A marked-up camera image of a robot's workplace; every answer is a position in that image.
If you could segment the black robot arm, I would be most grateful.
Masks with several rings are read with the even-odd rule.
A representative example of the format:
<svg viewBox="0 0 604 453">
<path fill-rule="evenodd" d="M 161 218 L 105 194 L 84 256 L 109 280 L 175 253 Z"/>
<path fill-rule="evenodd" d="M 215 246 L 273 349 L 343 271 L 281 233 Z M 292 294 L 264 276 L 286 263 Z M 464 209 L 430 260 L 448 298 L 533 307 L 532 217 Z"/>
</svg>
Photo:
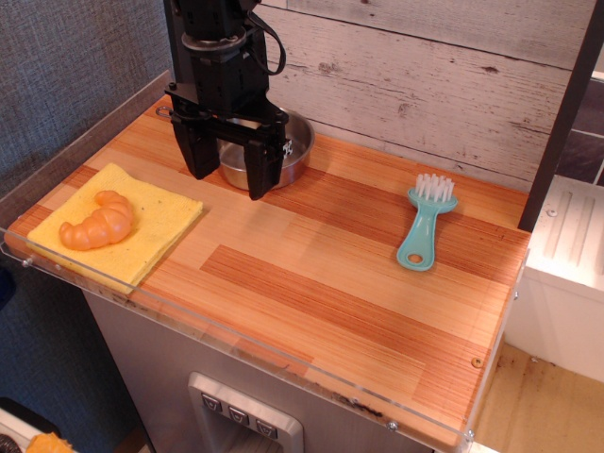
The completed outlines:
<svg viewBox="0 0 604 453">
<path fill-rule="evenodd" d="M 254 11 L 254 1 L 176 1 L 183 32 L 180 44 L 190 57 L 193 80 L 171 83 L 170 114 L 176 141 L 190 173 L 203 179 L 220 167 L 218 143 L 243 148 L 248 193 L 258 200 L 280 181 L 289 141 L 289 116 L 267 98 L 266 40 L 275 30 Z"/>
</svg>

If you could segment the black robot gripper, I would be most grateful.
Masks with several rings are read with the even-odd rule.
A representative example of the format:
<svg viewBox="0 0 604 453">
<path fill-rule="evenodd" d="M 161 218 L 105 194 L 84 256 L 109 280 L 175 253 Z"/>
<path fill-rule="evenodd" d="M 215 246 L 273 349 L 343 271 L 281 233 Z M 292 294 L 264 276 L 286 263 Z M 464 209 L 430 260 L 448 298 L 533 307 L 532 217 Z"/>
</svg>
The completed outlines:
<svg viewBox="0 0 604 453">
<path fill-rule="evenodd" d="M 194 52 L 193 79 L 172 82 L 171 121 L 189 172 L 203 179 L 220 166 L 218 140 L 244 144 L 249 197 L 259 200 L 280 181 L 283 152 L 289 145 L 286 113 L 268 100 L 269 77 L 284 60 L 269 66 L 264 50 L 225 54 Z"/>
</svg>

